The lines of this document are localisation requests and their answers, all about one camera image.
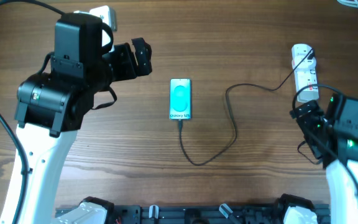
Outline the teal Galaxy smartphone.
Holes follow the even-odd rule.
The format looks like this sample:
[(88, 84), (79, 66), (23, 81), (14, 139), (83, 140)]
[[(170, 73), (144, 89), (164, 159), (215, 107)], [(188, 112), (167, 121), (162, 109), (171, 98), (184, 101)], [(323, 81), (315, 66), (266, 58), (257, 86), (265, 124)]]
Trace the teal Galaxy smartphone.
[(170, 80), (170, 119), (191, 119), (191, 80), (174, 78)]

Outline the white power strip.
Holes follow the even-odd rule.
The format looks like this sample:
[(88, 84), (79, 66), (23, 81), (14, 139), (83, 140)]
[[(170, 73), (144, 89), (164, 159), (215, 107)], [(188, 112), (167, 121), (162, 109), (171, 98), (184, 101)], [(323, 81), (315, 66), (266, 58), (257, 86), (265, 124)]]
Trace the white power strip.
[[(307, 44), (295, 44), (291, 48), (292, 59), (297, 55), (305, 55), (309, 58), (315, 58), (314, 49)], [(294, 70), (296, 92), (301, 88), (317, 84), (318, 79), (316, 75), (316, 68), (314, 70)], [(297, 101), (306, 103), (311, 100), (319, 99), (319, 91), (317, 86), (312, 86), (304, 89), (298, 96)]]

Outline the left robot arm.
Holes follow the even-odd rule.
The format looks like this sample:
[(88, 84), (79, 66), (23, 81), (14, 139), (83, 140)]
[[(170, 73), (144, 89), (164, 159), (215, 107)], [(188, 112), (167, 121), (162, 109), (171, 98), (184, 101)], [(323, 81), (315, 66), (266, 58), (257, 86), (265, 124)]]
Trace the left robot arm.
[(66, 13), (55, 24), (55, 46), (40, 70), (17, 91), (19, 146), (1, 223), (51, 221), (62, 167), (95, 94), (111, 83), (152, 72), (151, 46), (143, 39), (104, 44), (112, 29), (92, 14)]

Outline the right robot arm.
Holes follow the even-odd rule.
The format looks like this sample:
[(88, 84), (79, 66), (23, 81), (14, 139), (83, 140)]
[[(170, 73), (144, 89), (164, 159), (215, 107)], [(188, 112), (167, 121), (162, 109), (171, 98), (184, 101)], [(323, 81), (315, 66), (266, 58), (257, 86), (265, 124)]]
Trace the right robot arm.
[(330, 222), (358, 223), (358, 99), (335, 93), (327, 110), (311, 100), (290, 116), (326, 172)]

